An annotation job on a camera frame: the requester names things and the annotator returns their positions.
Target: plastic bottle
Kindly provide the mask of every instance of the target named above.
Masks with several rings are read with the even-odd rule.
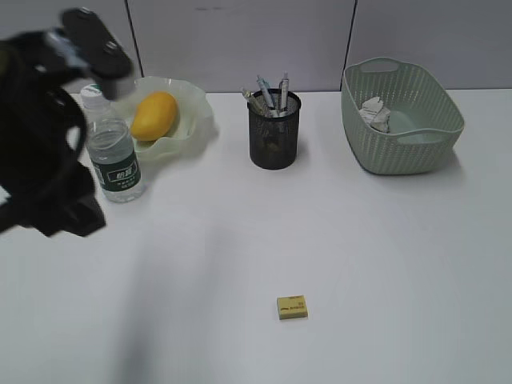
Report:
[[[129,202],[144,193],[128,126],[95,84],[80,92],[87,118],[87,152],[106,198]]]

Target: black mesh pencil cup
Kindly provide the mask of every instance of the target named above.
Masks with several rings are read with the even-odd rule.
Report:
[[[269,90],[279,106],[281,90]],[[254,97],[263,106],[265,115],[249,109],[249,152],[254,164],[266,170],[281,170],[291,165],[297,155],[298,113],[301,100],[292,92],[288,92],[286,115],[271,118],[262,92],[256,92]]]

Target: yellow eraser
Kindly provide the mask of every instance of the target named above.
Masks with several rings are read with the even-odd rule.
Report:
[[[307,306],[304,296],[278,298],[279,320],[285,318],[307,318]]]

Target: bottle cap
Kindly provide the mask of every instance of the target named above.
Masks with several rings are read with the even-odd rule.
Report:
[[[84,86],[80,91],[80,97],[82,98],[83,107],[88,110],[102,108],[110,104],[110,102],[103,97],[103,93],[99,89],[98,84]]]

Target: bottle label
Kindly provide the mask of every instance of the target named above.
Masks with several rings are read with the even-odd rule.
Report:
[[[121,192],[137,185],[141,179],[135,151],[130,156],[113,164],[92,162],[98,180],[104,190]]]

